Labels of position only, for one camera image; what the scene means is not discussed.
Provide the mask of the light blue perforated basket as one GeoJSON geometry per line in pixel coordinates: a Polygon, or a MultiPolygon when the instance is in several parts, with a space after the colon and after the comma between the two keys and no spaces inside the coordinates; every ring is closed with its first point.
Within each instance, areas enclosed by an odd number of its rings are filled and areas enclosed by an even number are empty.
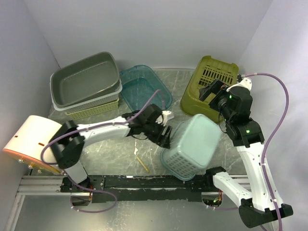
{"type": "Polygon", "coordinates": [[[194,115],[176,127],[170,148],[160,154],[162,166],[179,180],[191,180],[207,168],[221,135],[218,124],[205,115],[194,115]]]}

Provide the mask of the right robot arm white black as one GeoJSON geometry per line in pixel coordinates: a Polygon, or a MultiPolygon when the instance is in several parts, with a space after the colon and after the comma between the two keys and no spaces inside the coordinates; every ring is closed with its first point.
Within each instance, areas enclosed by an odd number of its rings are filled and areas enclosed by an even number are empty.
{"type": "Polygon", "coordinates": [[[281,231],[282,219],[293,215],[293,209],[285,204],[275,187],[265,157],[264,136],[260,125],[251,117],[253,98],[250,94],[252,82],[243,78],[241,82],[228,86],[221,80],[214,80],[199,90],[199,99],[204,101],[211,93],[215,97],[209,107],[223,117],[226,134],[244,163],[250,190],[246,190],[221,167],[206,172],[205,188],[221,190],[238,207],[239,215],[248,228],[272,224],[275,231],[281,231]]]}

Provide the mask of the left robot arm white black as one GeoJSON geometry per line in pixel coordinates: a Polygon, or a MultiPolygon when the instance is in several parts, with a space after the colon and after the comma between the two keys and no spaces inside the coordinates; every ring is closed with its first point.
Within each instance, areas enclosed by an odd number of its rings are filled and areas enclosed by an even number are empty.
{"type": "Polygon", "coordinates": [[[143,134],[152,143],[168,149],[172,128],[167,123],[173,118],[171,111],[151,104],[99,123],[77,125],[68,121],[51,138],[49,147],[58,167],[72,180],[72,186],[84,192],[90,186],[88,174],[79,160],[84,148],[99,141],[143,134]]]}

